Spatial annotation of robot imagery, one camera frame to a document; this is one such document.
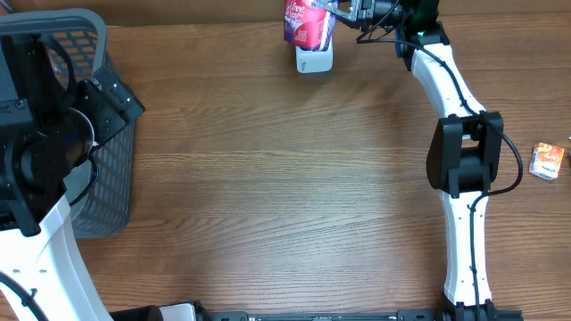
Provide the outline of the red purple pad pack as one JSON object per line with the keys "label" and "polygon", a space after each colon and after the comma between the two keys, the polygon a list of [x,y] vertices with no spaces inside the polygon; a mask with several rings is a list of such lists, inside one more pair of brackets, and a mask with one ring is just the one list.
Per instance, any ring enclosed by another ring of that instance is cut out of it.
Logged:
{"label": "red purple pad pack", "polygon": [[335,16],[312,0],[285,0],[284,40],[304,51],[325,52],[335,23]]}

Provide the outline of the small orange box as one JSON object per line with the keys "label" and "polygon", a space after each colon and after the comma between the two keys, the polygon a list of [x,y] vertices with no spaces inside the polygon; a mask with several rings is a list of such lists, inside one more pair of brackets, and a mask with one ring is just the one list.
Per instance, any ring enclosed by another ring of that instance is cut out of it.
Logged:
{"label": "small orange box", "polygon": [[565,149],[552,144],[538,143],[534,146],[529,172],[545,180],[559,177]]}

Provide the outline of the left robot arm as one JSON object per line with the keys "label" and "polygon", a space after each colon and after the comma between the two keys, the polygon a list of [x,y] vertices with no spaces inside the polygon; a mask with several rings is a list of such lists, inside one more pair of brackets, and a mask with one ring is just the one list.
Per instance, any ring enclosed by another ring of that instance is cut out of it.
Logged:
{"label": "left robot arm", "polygon": [[121,320],[79,253],[65,178],[134,123],[144,106],[107,66],[77,79],[54,37],[4,35],[1,102],[1,291],[21,320]]}

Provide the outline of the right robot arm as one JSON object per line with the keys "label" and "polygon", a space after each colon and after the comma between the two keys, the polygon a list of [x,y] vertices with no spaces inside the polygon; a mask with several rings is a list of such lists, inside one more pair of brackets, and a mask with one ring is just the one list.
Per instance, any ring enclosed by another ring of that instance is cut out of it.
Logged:
{"label": "right robot arm", "polygon": [[377,29],[392,42],[424,88],[438,122],[426,157],[429,184],[440,193],[446,225],[447,269],[437,320],[499,321],[485,259],[485,213],[498,174],[503,119],[470,93],[453,58],[436,1],[315,1],[352,29],[359,44],[372,44]]}

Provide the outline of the white barcode scanner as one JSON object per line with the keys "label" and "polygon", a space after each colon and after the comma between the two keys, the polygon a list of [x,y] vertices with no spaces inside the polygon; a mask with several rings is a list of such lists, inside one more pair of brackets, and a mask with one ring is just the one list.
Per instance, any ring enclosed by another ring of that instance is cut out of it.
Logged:
{"label": "white barcode scanner", "polygon": [[330,71],[334,63],[333,44],[329,43],[325,51],[303,50],[295,47],[296,69],[301,74]]}

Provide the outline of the grey plastic shopping basket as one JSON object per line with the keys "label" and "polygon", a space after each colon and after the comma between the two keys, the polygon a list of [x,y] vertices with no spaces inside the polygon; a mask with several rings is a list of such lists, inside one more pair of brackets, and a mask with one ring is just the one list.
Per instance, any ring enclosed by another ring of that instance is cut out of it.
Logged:
{"label": "grey plastic shopping basket", "polygon": [[[28,12],[1,19],[1,38],[25,33],[57,39],[70,56],[77,79],[91,78],[97,68],[107,66],[122,81],[107,51],[106,25],[95,12],[87,9]],[[7,79],[1,51],[1,102],[15,95]],[[93,162],[75,168],[65,178],[66,195],[72,201],[71,222],[78,238],[116,235],[127,225],[136,123],[137,120],[99,148]]]}

